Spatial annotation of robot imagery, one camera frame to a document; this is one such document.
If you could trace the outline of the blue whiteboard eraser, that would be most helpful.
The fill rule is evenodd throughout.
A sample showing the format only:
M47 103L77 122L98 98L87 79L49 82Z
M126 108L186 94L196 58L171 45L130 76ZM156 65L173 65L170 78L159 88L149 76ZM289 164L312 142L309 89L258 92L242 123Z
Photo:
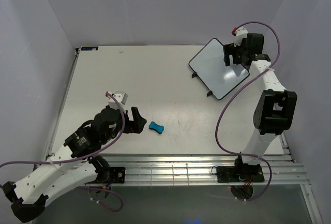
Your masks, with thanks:
M149 128L150 130L153 130L153 131L157 132L158 134L162 134L163 131L164 131L164 126L159 125L159 124L155 123L154 121L152 121L152 122L149 124L148 128Z

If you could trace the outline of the small black-framed whiteboard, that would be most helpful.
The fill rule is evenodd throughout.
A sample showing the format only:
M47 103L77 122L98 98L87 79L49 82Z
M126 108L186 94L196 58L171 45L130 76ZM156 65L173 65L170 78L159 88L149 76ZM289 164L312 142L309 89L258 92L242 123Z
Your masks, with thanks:
M189 62L192 77L197 77L208 89L207 96L222 100L249 76L249 71L241 64L226 66L223 44L211 39Z

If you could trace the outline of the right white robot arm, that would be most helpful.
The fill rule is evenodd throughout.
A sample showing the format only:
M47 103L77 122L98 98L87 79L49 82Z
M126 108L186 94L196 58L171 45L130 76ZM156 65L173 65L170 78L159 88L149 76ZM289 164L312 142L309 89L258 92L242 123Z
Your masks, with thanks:
M253 114L254 131L245 149L238 155L232 168L239 181L257 175L261 157L269 145L291 127L297 102L297 94L279 82L272 70L272 61L262 53L264 36L249 33L244 28L233 32L235 41L223 48L224 62L243 65L255 77L261 96Z

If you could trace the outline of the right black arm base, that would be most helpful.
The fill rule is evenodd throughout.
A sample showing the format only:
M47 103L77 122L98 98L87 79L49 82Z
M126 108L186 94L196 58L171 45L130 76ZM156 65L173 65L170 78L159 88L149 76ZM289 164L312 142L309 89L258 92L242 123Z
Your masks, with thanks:
M217 177L218 183L262 183L265 178L262 169L257 174L237 172L234 166L213 166L211 174Z

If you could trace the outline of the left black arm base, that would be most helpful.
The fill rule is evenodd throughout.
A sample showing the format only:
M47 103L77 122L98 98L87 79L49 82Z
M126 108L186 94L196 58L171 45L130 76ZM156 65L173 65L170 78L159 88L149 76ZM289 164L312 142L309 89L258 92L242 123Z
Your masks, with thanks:
M105 184L123 184L125 182L125 167L109 167L101 173L99 181Z

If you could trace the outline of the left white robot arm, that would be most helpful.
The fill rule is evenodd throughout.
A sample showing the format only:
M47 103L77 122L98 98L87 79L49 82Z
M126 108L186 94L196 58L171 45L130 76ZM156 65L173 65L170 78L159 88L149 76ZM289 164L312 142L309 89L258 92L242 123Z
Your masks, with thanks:
M53 200L86 183L105 183L113 169L93 153L120 131L140 134L146 124L138 108L131 107L133 120L119 109L105 107L94 119L85 121L64 144L31 174L17 182L6 182L2 190L11 202L13 214L30 222Z

